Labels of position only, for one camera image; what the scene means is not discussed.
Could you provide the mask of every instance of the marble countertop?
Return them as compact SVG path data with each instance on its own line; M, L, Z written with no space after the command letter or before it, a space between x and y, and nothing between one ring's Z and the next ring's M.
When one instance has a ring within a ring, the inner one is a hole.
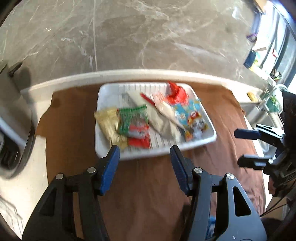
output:
M243 66L254 6L245 0L22 0L0 27L0 60L23 61L20 89L111 69L173 69L263 88Z

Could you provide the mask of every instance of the plastic tray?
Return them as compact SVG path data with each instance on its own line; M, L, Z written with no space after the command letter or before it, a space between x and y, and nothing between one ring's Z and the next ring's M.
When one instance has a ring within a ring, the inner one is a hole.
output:
M198 99L191 86L187 84L177 83L182 86L188 93L189 98ZM134 107L133 102L124 95L126 91L137 90L143 92L146 96L151 98L151 93L161 92L162 94L169 94L170 87L167 83L111 83L104 84L99 91L97 110L101 110L107 107L123 108L123 107ZM152 127L150 128L150 149L140 149L135 147L127 147L120 153L120 160L132 160L136 158L154 157L166 155L170 152L172 145L178 145L181 151L193 149L211 142L214 142L217 138L216 131L210 121L204 107L201 104L200 110L205 122L208 124L208 129L203 132L202 139L193 140L190 142L180 141L176 142L173 140L166 140L162 138ZM95 149L99 157L107 155L110 145L103 132L101 131L98 123L96 122L95 131Z

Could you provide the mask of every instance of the snack package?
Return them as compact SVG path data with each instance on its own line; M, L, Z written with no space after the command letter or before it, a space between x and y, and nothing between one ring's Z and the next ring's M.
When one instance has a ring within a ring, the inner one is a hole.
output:
M156 108L155 105L148 102L141 96L139 91L127 91L129 98L137 106L146 105L147 106L147 116L149 124L163 137L168 140L175 140L179 142L182 135L177 127L172 121L167 117L163 116Z
M166 101L170 105L175 104L187 104L188 103L188 94L186 91L181 87L176 85L173 82L168 82L171 89L171 94L166 97Z
M144 139L137 139L137 138L128 138L128 145L140 148L150 148L150 138L146 137Z
M175 114L178 121L184 126L184 137L186 141L200 139L202 132L208 128L205 120L201 116L200 101L189 100L187 105L174 105Z
M166 102L166 98L161 93L152 94L155 107L158 111L164 115L165 117L169 118L173 123L175 123L181 129L184 129L183 125L178 121L175 115L174 107L170 106Z
M124 150L128 146L127 138L117 133L119 118L116 107L99 110L94 113L94 117L109 140L110 147L117 145L121 150Z
M145 139L149 136L147 107L118 109L120 126L118 133L127 137Z

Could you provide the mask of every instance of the yellow snack package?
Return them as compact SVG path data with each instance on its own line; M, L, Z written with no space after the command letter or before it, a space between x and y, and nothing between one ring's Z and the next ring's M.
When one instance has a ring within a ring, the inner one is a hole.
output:
M110 147L117 145L121 150L128 146L127 138L117 133L119 118L116 107L106 108L94 113L105 137L110 141Z

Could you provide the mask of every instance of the red plastic wrapper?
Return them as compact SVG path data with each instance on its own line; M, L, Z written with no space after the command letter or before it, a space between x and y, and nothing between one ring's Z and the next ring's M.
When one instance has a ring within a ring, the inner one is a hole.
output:
M150 148L150 137L144 139L128 138L128 145L139 148Z
M166 97L167 102L170 105L175 104L187 104L188 103L188 94L185 89L176 85L173 82L168 82L170 84L171 94Z

